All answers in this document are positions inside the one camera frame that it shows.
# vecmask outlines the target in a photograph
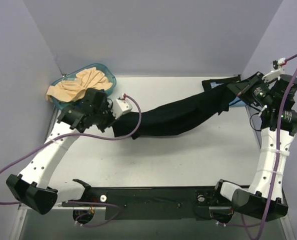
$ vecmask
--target black cloth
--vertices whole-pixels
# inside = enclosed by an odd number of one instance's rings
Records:
[[[144,136],[174,136],[187,132],[214,114],[229,110],[235,94],[222,84],[188,98],[142,113],[142,121],[133,139]],[[139,113],[130,112],[113,124],[115,137],[129,134],[138,124]]]

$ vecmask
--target white table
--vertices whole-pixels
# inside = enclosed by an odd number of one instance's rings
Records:
[[[118,77],[110,98],[127,93],[144,112],[202,92],[201,81],[207,79]],[[85,132],[113,137],[111,128],[104,134],[96,126]],[[175,137],[121,141],[80,137],[58,165],[49,186],[72,179],[93,187],[214,186],[220,179],[250,185],[259,154],[245,107],[232,107]]]

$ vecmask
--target blue basket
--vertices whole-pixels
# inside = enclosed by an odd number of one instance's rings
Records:
[[[68,74],[58,80],[56,80],[55,82],[53,82],[51,85],[52,86],[55,86],[56,84],[58,84],[60,81],[73,81],[75,78],[76,78],[76,74],[79,73],[80,71],[84,70],[84,69],[90,69],[90,68],[93,68],[93,67],[96,67],[97,70],[100,70],[101,72],[103,72],[105,74],[105,76],[107,77],[108,81],[110,83],[112,83],[113,85],[107,89],[105,91],[105,93],[109,96],[113,93],[113,89],[114,87],[117,85],[117,79],[115,78],[115,76],[110,72],[110,70],[104,66],[103,64],[100,64],[100,63],[94,63],[94,64],[91,64],[91,65],[88,65],[86,67],[83,67],[75,72],[72,72],[71,74]],[[63,108],[65,108],[66,106],[68,105],[78,105],[79,104],[79,101],[75,101],[75,102],[61,102],[59,100],[57,100],[55,97],[53,96],[50,96],[55,107],[57,107],[58,109],[62,110]]]

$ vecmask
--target beige cloth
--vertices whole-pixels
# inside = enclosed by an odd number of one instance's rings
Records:
[[[84,97],[88,88],[107,90],[112,85],[102,71],[92,67],[78,72],[73,81],[63,80],[55,86],[49,86],[45,99],[52,102],[50,96],[53,96],[61,102],[75,102]]]

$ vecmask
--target white wall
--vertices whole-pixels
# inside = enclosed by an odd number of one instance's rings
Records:
[[[242,77],[249,77],[256,71],[267,73],[271,70],[270,62],[281,57],[290,57],[296,53],[297,0],[284,0],[247,64]],[[296,66],[297,59],[287,64],[286,72],[292,75]],[[294,109],[297,111],[297,93],[295,101]],[[290,148],[290,157],[286,162],[283,188],[297,239],[297,135]]]
[[[282,0],[23,0],[62,72],[241,74]]]
[[[43,142],[52,113],[44,94],[59,77],[24,3],[0,0],[0,169]],[[5,182],[24,164],[0,176],[0,201],[15,200]],[[9,239],[16,210],[0,206],[0,240]]]

